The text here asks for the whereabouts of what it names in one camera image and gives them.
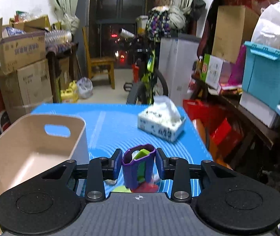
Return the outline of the beige plastic storage bin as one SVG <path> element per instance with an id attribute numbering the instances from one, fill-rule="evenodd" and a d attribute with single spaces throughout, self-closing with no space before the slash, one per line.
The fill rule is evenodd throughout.
<path id="1" fill-rule="evenodd" d="M 82 118 L 56 114 L 19 118 L 0 135 L 0 195 L 69 159 L 89 162 Z"/>

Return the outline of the blue silicone baking mat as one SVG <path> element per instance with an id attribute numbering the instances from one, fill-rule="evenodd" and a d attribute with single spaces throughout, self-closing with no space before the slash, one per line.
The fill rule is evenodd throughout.
<path id="1" fill-rule="evenodd" d="M 191 164 L 210 160 L 197 130 L 189 119 L 176 142 L 170 143 L 137 127 L 138 114 L 144 105 L 126 104 L 42 104 L 34 113 L 58 114 L 81 117 L 85 121 L 90 158 L 110 157 L 116 149 L 126 151 L 140 144 L 149 143 L 161 148 L 168 157 L 180 157 Z"/>

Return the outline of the white tissue pack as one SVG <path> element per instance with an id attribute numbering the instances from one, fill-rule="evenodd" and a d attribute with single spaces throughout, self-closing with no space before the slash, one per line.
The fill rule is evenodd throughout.
<path id="1" fill-rule="evenodd" d="M 137 126 L 168 142 L 175 142 L 184 129 L 186 117 L 167 96 L 154 96 L 154 103 L 138 114 Z"/>

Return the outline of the yellow oil jug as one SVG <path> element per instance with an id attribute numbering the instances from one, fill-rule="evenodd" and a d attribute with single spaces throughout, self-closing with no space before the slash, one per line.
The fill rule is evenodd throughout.
<path id="1" fill-rule="evenodd" d="M 60 97 L 62 103 L 76 103 L 78 101 L 78 86 L 75 80 L 70 82 L 67 89 L 60 91 Z"/>

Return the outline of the green children's bicycle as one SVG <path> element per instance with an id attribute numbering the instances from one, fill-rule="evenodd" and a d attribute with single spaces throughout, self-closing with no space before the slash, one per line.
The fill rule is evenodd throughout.
<path id="1" fill-rule="evenodd" d="M 133 82 L 126 82 L 123 89 L 128 92 L 126 104 L 153 104 L 155 96 L 168 96 L 167 82 L 159 71 L 160 43 L 150 40 L 145 34 L 133 34 L 119 29 L 125 47 L 133 53 Z"/>

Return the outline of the white plastic bag on floor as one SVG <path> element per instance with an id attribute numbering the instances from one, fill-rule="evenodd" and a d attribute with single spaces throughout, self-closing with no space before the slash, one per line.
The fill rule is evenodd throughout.
<path id="1" fill-rule="evenodd" d="M 88 99 L 92 96 L 93 84 L 89 78 L 83 77 L 76 82 L 79 98 Z"/>

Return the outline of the wooden chair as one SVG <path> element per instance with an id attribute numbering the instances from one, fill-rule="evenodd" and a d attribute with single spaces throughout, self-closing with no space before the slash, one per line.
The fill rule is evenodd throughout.
<path id="1" fill-rule="evenodd" d="M 88 78 L 92 79 L 98 75 L 107 75 L 111 88 L 115 89 L 115 76 L 114 76 L 114 63 L 116 61 L 115 58 L 112 57 L 91 58 L 89 53 L 88 40 L 87 40 L 87 31 L 85 27 L 82 27 L 82 35 L 84 40 Z"/>

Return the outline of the green and white carton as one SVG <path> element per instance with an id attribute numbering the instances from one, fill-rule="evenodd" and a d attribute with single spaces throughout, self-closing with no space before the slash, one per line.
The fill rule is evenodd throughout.
<path id="1" fill-rule="evenodd" d="M 211 88 L 218 90 L 224 60 L 210 54 L 203 57 L 200 78 Z"/>

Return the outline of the large stacked cardboard box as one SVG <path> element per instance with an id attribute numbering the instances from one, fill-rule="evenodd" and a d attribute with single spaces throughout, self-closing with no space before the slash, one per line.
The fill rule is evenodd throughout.
<path id="1" fill-rule="evenodd" d="M 44 59 L 0 78 L 0 90 L 11 123 L 38 105 L 52 103 L 48 60 Z"/>

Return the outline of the white refrigerator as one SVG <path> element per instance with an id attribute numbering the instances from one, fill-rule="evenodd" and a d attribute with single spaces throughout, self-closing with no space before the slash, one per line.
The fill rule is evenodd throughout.
<path id="1" fill-rule="evenodd" d="M 161 38 L 159 71 L 168 86 L 168 97 L 177 106 L 188 98 L 187 89 L 192 68 L 198 60 L 200 38 L 188 34 L 175 34 Z"/>

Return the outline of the teal plastic storage crate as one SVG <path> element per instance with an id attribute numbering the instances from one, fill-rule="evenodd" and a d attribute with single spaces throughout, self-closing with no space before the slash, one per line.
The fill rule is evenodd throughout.
<path id="1" fill-rule="evenodd" d="M 280 104 L 280 50 L 250 41 L 245 47 L 242 89 L 275 110 Z"/>

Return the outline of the top cardboard box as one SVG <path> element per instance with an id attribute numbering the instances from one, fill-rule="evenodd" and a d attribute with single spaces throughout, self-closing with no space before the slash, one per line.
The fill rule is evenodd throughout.
<path id="1" fill-rule="evenodd" d="M 0 77 L 45 59 L 45 17 L 3 25 L 0 18 Z"/>

